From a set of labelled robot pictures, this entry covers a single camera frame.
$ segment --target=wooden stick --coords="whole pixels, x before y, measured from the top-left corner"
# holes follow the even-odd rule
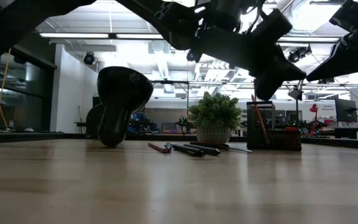
[[[266,129],[265,129],[265,124],[264,124],[264,121],[262,119],[262,115],[260,115],[260,111],[259,111],[259,108],[258,106],[256,105],[256,99],[253,95],[251,95],[252,97],[252,101],[254,102],[254,107],[255,107],[255,111],[256,111],[256,116],[258,117],[259,119],[259,123],[260,123],[260,127],[262,128],[262,132],[264,134],[264,139],[265,139],[265,142],[266,142],[266,145],[269,145],[269,138],[267,137],[267,133],[266,133]]]

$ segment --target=fluorescent light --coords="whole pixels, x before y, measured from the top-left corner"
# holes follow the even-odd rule
[[[224,84],[224,82],[189,82],[189,84],[221,85]]]
[[[185,100],[186,98],[180,97],[154,97],[156,100]]]
[[[204,11],[204,10],[205,10],[205,7],[202,6],[202,7],[199,7],[199,8],[197,8],[197,9],[195,9],[194,12],[195,12],[195,13],[199,13],[199,12],[202,12],[202,11]]]
[[[41,37],[46,38],[64,38],[64,39],[82,39],[82,38],[95,38],[95,39],[108,39],[109,34],[76,34],[76,33],[40,33]]]
[[[118,39],[163,39],[160,34],[117,34]]]
[[[95,3],[117,3],[115,0],[97,0]]]
[[[301,43],[321,43],[321,44],[335,44],[339,41],[339,37],[311,37],[311,36],[296,36],[296,37],[281,37],[277,42],[301,42]]]
[[[309,47],[309,44],[301,44],[301,43],[278,43],[281,47]]]
[[[236,83],[236,82],[229,82],[228,85],[254,85],[253,83],[247,82],[247,83]]]

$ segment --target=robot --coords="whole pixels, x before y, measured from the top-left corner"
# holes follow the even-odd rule
[[[95,1],[15,0],[0,12],[0,55],[48,17]],[[248,70],[262,100],[270,99],[284,81],[306,78],[276,44],[292,25],[278,9],[266,15],[262,10],[265,0],[196,0],[193,7],[162,0],[117,2],[151,23],[172,47],[190,50],[188,60],[198,62],[202,54],[208,54]],[[257,10],[257,18],[247,31],[239,33],[240,15],[251,10]],[[259,17],[263,21],[252,30]],[[329,59],[307,76],[308,81],[358,72],[358,3],[346,0],[330,22],[349,34],[332,47]]]

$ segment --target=black object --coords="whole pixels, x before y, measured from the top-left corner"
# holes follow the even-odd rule
[[[267,149],[279,151],[302,151],[301,132],[275,129]]]
[[[95,0],[16,0],[0,13],[0,55],[48,17],[67,14]],[[256,95],[268,100],[283,81],[302,80],[305,72],[290,63],[275,43],[292,25],[278,10],[269,15],[261,1],[214,0],[194,7],[162,0],[117,0],[147,22],[177,50],[188,50],[198,62],[203,54],[250,71]],[[251,32],[238,34],[240,15],[250,6],[263,21]]]
[[[84,128],[86,128],[86,122],[74,122],[76,125],[77,125],[77,127],[79,127],[79,128],[82,128],[82,127],[84,127]]]
[[[219,151],[218,149],[213,148],[213,147],[197,146],[197,145],[192,145],[192,144],[184,144],[184,146],[201,149],[202,151],[205,152],[205,154],[208,154],[211,156],[217,156],[221,153],[221,151]]]
[[[93,65],[95,63],[93,55],[94,55],[93,52],[86,53],[86,55],[84,57],[84,63],[87,65]]]
[[[205,156],[205,152],[203,150],[196,149],[196,148],[193,148],[193,147],[179,146],[179,145],[172,144],[172,143],[167,143],[165,145],[165,147],[167,149],[174,149],[176,151],[183,152],[183,153],[189,154],[191,156],[195,156],[195,157],[203,157],[203,156]]]
[[[97,139],[100,121],[104,112],[103,104],[94,106],[86,115],[86,137],[89,139]]]
[[[358,72],[358,3],[347,0],[329,20],[349,32],[331,48],[331,54],[307,80],[324,80]]]
[[[131,114],[143,107],[153,93],[152,83],[126,67],[106,67],[99,72],[98,93],[104,113],[98,136],[107,147],[125,139]]]
[[[357,139],[358,128],[336,128],[335,138]]]
[[[290,51],[290,55],[288,56],[288,60],[292,63],[297,63],[299,60],[306,57],[306,55],[311,54],[311,49],[309,47],[298,47],[296,50]]]
[[[0,12],[0,55],[44,20],[69,13],[96,0],[16,0]]]
[[[275,128],[275,105],[272,101],[247,102],[247,147],[249,149],[265,145],[262,127],[255,111],[255,104],[258,106],[269,139],[271,138],[271,132]]]
[[[15,63],[19,63],[19,64],[22,64],[22,65],[24,65],[24,64],[27,62],[27,60],[26,60],[24,57],[16,56],[16,55],[15,55],[15,57],[13,58],[13,61],[14,61]]]
[[[235,147],[230,147],[227,144],[210,144],[210,143],[205,143],[205,142],[190,142],[191,145],[194,146],[204,146],[204,147],[212,147],[212,148],[216,148],[216,149],[224,149],[224,150],[233,150],[233,151],[239,151],[239,152],[252,152],[251,150],[247,150],[247,149],[239,149],[239,148],[235,148]]]
[[[338,122],[358,122],[355,101],[335,99],[335,108]]]
[[[92,106],[98,106],[99,104],[101,104],[102,101],[100,100],[99,96],[94,96],[92,97]]]

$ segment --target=glass wall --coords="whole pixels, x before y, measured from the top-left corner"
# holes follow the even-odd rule
[[[2,106],[2,111],[9,129],[16,132],[49,131],[53,70],[42,69],[25,58],[5,53],[0,62],[0,94],[8,63],[2,92],[6,105]],[[1,116],[0,129],[5,129]]]

